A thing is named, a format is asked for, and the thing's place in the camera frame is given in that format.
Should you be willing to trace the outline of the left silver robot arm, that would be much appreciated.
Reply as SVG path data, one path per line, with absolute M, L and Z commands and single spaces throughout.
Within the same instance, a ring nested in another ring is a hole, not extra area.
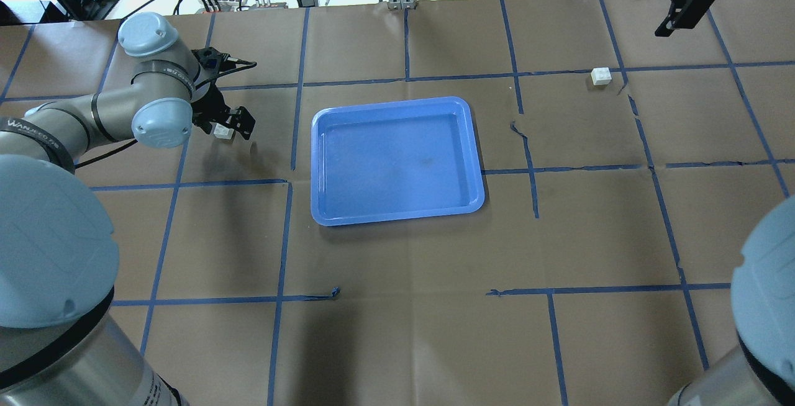
M 117 41 L 135 59 L 128 86 L 2 117 L 3 405 L 188 404 L 109 313 L 119 248 L 76 169 L 92 148 L 176 148 L 193 127 L 249 139 L 255 118 L 216 81 L 256 63 L 187 47 L 155 12 L 123 19 Z

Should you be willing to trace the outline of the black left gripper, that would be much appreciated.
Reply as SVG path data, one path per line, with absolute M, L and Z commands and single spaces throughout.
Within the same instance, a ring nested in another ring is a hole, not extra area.
M 244 106 L 228 107 L 215 83 L 205 84 L 202 88 L 207 89 L 207 92 L 191 103 L 193 124 L 210 135 L 215 131 L 216 124 L 221 123 L 241 135 L 244 140 L 249 140 L 256 124 L 249 110 Z

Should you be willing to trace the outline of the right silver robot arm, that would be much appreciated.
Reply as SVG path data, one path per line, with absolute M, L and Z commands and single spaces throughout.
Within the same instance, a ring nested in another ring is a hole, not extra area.
M 671 0 L 656 32 L 692 29 L 715 0 Z M 794 202 L 773 208 L 746 239 L 730 304 L 737 346 L 679 389 L 670 405 L 794 403 Z

